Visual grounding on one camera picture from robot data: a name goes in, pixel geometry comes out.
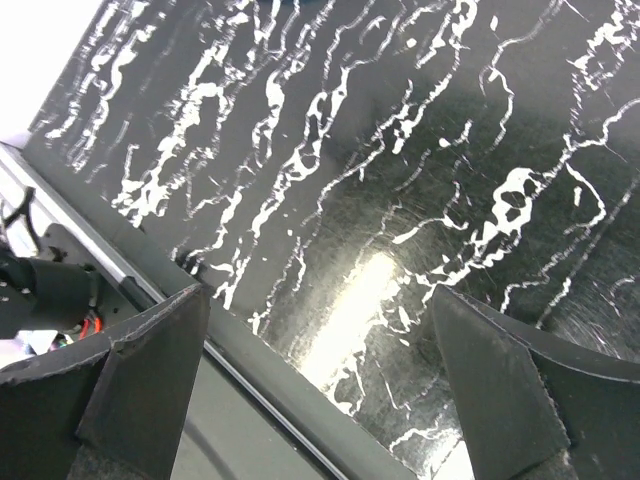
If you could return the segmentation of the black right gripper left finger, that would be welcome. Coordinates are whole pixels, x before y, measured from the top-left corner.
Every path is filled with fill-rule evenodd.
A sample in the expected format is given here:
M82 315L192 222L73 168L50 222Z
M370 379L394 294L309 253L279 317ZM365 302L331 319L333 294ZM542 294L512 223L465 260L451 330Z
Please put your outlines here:
M167 479L209 319L200 284L1 371L4 479Z

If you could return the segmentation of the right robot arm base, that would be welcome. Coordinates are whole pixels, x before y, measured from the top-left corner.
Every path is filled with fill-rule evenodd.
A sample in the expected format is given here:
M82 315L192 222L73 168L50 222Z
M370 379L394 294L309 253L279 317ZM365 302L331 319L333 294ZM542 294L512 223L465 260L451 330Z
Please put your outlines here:
M31 215L35 189L24 191L20 204L1 216L1 339L13 340L22 331L76 333L80 340L104 330L98 312L100 275L92 267L65 264L44 248ZM7 230L19 219L36 249L34 257L18 255Z

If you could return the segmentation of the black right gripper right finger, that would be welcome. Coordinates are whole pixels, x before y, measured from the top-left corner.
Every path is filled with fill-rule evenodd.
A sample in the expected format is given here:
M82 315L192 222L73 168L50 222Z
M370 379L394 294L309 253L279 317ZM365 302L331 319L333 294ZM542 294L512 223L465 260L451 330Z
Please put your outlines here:
M638 364L445 286L430 318L476 478L638 478Z

